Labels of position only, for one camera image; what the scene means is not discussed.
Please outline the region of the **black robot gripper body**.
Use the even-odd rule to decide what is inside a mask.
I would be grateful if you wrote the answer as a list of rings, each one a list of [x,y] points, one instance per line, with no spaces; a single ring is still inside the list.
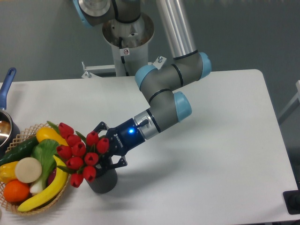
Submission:
[[[134,119],[108,129],[105,137],[109,140],[110,156],[125,156],[127,152],[145,142]]]

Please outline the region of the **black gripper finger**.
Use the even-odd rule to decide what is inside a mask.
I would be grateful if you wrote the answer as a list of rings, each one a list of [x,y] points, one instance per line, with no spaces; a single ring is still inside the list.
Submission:
[[[93,129],[93,131],[95,131],[98,134],[99,140],[102,138],[108,138],[108,140],[110,141],[111,138],[108,136],[109,129],[110,127],[102,121]]]
[[[128,165],[125,156],[121,156],[117,163],[113,163],[113,156],[114,155],[104,154],[99,157],[97,165],[99,165],[100,167],[97,168],[97,175],[104,175],[109,170],[125,167]]]

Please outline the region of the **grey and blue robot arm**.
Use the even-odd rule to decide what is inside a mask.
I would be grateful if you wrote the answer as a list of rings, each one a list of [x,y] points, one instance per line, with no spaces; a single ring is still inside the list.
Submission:
[[[127,152],[146,140],[181,122],[192,113],[186,96],[179,88],[198,81],[211,72],[208,56],[196,49],[181,0],[158,0],[174,63],[157,68],[145,65],[135,74],[135,82],[148,101],[149,108],[114,128],[103,122],[95,132],[106,131],[109,149],[99,159],[97,175],[127,165]]]

